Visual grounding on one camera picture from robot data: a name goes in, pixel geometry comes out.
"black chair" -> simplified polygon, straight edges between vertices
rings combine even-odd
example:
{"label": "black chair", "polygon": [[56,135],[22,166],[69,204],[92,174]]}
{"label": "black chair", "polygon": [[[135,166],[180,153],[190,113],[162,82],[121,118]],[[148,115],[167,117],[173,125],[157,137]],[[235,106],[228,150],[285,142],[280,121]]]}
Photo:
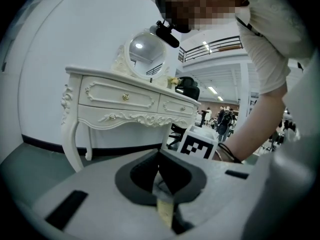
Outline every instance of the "black chair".
{"label": "black chair", "polygon": [[[190,97],[197,101],[200,95],[200,89],[197,87],[198,83],[195,82],[192,79],[192,77],[189,77],[189,76],[183,76],[183,77],[180,77],[180,79],[181,79],[181,83],[175,88],[175,91],[177,93],[180,93],[177,91],[177,89],[182,90],[183,93],[180,93],[180,94]],[[172,149],[172,145],[178,142],[181,142],[184,136],[184,133],[186,131],[186,129],[180,128],[174,123],[171,126],[171,130],[173,130],[172,133],[175,133],[178,135],[169,135],[170,138],[173,138],[175,140],[168,145],[168,149]]]}

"white shirt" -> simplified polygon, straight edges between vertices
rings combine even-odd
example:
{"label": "white shirt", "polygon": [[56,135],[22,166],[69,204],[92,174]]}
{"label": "white shirt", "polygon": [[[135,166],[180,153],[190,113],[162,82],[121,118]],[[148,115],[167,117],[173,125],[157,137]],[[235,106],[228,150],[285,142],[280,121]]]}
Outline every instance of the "white shirt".
{"label": "white shirt", "polygon": [[212,111],[211,111],[210,109],[207,109],[206,111],[207,111],[207,113],[205,114],[205,118],[204,118],[204,119],[205,119],[206,121],[210,121]]}
{"label": "white shirt", "polygon": [[271,92],[286,82],[288,60],[307,66],[315,47],[303,22],[284,0],[248,0],[237,16],[263,36],[257,36],[239,22],[240,40],[255,65],[260,94]]}

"ceiling light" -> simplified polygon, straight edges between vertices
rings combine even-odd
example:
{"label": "ceiling light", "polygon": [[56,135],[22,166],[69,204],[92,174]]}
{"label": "ceiling light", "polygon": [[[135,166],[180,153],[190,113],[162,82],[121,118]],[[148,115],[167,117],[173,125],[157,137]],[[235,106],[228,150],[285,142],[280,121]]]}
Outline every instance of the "ceiling light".
{"label": "ceiling light", "polygon": [[216,90],[215,90],[213,87],[211,87],[211,86],[210,86],[210,87],[208,87],[208,88],[209,88],[209,89],[210,89],[210,91],[211,91],[211,92],[213,92],[214,94],[218,94],[218,93],[216,92]]}

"green floor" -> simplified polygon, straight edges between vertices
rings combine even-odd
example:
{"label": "green floor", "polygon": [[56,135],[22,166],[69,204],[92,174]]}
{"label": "green floor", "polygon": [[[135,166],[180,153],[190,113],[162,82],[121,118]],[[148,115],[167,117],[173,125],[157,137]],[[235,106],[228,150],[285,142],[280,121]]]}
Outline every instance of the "green floor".
{"label": "green floor", "polygon": [[[87,166],[116,157],[94,157],[87,161],[81,156],[81,160]],[[75,171],[64,154],[23,143],[0,164],[0,173],[12,198],[31,207],[41,195]]]}

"brown wall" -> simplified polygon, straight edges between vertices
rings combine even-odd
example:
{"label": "brown wall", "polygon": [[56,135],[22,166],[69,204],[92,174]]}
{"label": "brown wall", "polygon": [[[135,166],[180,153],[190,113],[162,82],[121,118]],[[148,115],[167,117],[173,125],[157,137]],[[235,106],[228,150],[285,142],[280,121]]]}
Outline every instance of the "brown wall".
{"label": "brown wall", "polygon": [[201,114],[201,110],[207,110],[207,108],[209,107],[212,111],[212,118],[218,116],[218,113],[220,112],[220,106],[224,106],[225,109],[229,106],[234,111],[239,111],[239,105],[201,100],[199,100],[199,102],[201,103],[201,106],[198,108],[199,113]]}

